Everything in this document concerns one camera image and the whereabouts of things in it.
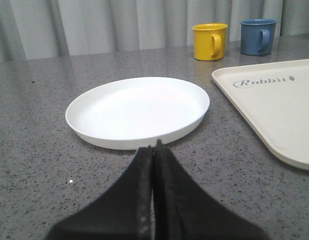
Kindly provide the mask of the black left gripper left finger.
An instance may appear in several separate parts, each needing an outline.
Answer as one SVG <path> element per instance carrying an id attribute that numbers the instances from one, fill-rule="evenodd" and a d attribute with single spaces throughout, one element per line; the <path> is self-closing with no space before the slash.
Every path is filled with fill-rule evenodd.
<path id="1" fill-rule="evenodd" d="M 58 222 L 48 240 L 149 240 L 151 147 L 139 148 L 121 177 L 97 200 Z"/>

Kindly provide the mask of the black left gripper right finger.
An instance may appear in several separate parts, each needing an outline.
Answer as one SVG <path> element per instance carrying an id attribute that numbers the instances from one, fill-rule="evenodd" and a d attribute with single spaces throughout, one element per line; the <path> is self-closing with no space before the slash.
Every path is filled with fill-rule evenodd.
<path id="1" fill-rule="evenodd" d="M 160 140 L 153 149 L 157 240 L 268 240 L 257 225 L 207 194 Z"/>

